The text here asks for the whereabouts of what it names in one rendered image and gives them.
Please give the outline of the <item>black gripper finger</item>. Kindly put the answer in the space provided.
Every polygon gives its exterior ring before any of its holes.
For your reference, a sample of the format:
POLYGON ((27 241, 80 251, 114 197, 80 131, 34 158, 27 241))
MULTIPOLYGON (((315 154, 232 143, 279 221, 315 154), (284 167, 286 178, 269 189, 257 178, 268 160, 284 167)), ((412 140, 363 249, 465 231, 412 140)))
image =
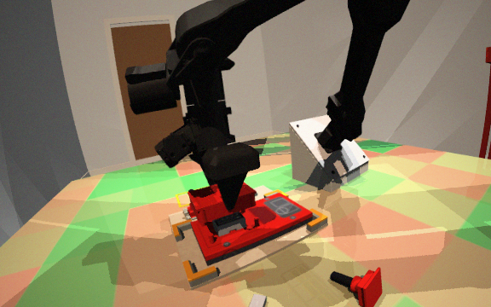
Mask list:
POLYGON ((227 211, 233 210, 236 200, 240 194, 240 190, 242 188, 243 182, 246 179, 246 175, 248 172, 227 177, 218 181, 211 180, 217 184, 220 195, 222 196, 223 204, 227 211))
MULTIPOLYGON (((201 155, 201 156, 197 156, 197 157, 195 157, 193 154, 190 154, 188 157, 189 157, 191 160, 193 160, 194 162, 198 163, 198 164, 201 166, 202 171, 203 171, 203 172, 205 172, 205 168, 204 168, 204 165, 203 165, 203 160, 202 160, 203 156, 204 156, 204 155, 201 155)), ((213 186, 213 185, 216 185, 216 183, 215 183, 215 182, 213 182, 213 181, 211 181, 211 180, 210 180, 210 179, 209 179, 207 176, 205 176, 205 178, 206 178, 207 182, 210 184, 210 186, 211 186, 211 185, 212 185, 212 186, 213 186)))

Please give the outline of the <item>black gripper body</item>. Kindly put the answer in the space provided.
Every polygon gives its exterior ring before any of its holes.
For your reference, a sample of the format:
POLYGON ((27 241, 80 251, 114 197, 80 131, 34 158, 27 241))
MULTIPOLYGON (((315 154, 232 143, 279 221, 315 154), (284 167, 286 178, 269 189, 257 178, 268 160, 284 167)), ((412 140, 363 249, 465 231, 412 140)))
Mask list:
POLYGON ((205 151, 198 152, 195 145, 193 155, 204 155, 203 165, 211 180, 218 181, 259 169, 259 152, 252 146, 236 142, 235 135, 230 134, 228 115, 232 112, 225 101, 187 106, 187 111, 186 118, 191 117, 196 122, 207 147, 205 151), (229 144, 232 142, 236 143, 229 144))

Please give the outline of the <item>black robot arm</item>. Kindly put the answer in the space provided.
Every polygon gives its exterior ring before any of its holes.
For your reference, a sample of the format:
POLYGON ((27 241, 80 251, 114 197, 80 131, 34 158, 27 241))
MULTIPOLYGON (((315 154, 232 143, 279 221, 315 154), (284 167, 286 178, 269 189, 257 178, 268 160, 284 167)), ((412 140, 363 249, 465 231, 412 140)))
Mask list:
MULTIPOLYGON (((144 114, 177 107, 183 84, 187 105, 225 100, 222 70, 232 69, 227 58, 247 34, 276 15, 305 0, 210 0, 183 13, 176 22, 175 38, 166 52, 166 64, 127 67, 130 107, 144 114)), ((353 24, 340 91, 328 96, 331 121, 314 137, 329 154, 342 149, 362 132, 365 95, 385 33, 401 20, 410 0, 348 0, 353 24)), ((191 117, 154 146, 172 168, 205 139, 191 117)), ((202 149, 204 148, 204 149, 202 149)))

